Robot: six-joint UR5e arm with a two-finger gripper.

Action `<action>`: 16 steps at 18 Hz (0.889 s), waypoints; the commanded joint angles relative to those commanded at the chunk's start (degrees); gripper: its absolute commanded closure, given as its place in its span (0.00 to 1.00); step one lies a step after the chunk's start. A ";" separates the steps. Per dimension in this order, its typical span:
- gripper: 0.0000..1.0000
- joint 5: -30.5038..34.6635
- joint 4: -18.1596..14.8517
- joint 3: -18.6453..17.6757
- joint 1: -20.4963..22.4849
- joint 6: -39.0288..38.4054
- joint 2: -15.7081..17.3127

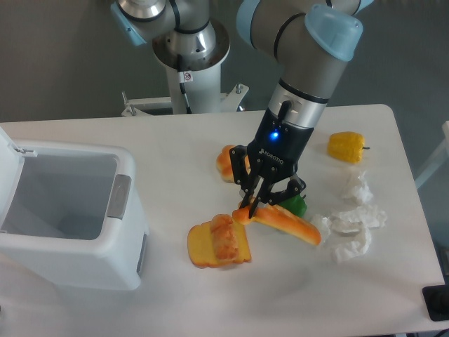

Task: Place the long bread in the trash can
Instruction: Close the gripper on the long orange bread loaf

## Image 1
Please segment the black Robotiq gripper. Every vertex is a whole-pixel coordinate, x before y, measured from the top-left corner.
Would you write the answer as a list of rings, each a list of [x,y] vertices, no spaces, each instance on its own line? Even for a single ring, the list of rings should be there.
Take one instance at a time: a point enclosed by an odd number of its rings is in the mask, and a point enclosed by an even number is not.
[[[282,107],[278,114],[266,110],[253,141],[248,146],[237,145],[229,151],[234,182],[244,192],[241,209],[250,204],[260,177],[264,178],[262,187],[251,203],[250,217],[257,213],[259,204],[278,206],[300,195],[306,188],[306,183],[296,172],[313,128],[289,122],[287,117],[291,112],[289,107]],[[272,186],[267,185],[267,180],[277,183],[286,178],[289,181],[282,191],[272,192]]]

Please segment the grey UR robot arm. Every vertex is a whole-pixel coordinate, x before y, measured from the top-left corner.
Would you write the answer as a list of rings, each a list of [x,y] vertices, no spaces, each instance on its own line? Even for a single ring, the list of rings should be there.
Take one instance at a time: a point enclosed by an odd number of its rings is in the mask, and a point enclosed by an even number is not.
[[[367,1],[244,1],[240,37],[283,67],[255,138],[230,151],[232,174],[250,213],[300,194],[298,160],[326,108],[363,26]],[[226,29],[208,1],[114,1],[112,14],[136,46],[151,44],[166,68],[173,112],[219,112]]]

